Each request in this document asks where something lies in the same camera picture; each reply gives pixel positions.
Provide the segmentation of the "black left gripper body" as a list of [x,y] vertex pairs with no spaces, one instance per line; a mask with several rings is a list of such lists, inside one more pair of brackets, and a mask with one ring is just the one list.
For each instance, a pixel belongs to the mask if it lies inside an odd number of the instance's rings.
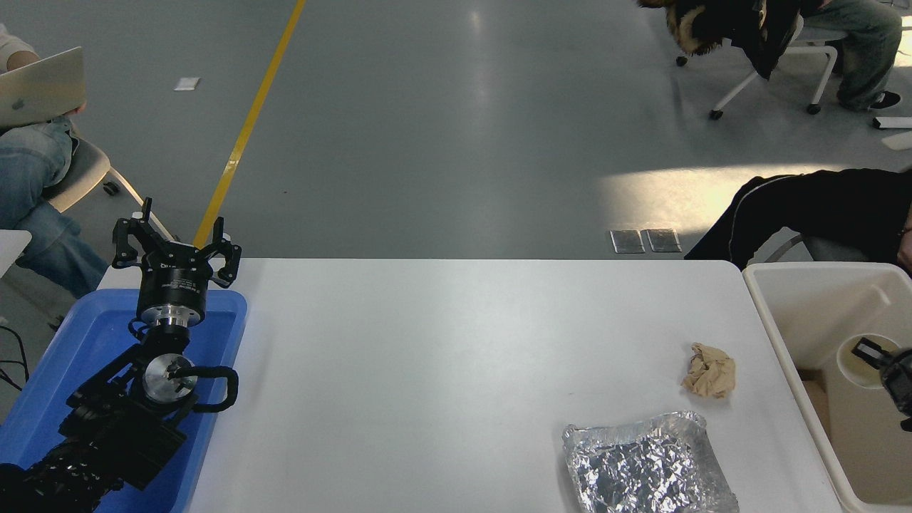
[[176,242],[146,244],[143,249],[137,311],[164,305],[205,311],[212,268],[199,250]]

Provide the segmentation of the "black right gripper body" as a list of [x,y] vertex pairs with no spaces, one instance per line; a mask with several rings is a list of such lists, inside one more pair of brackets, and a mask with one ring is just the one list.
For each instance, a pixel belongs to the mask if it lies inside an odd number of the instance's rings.
[[903,415],[911,416],[911,350],[903,348],[886,357],[881,367],[881,383]]

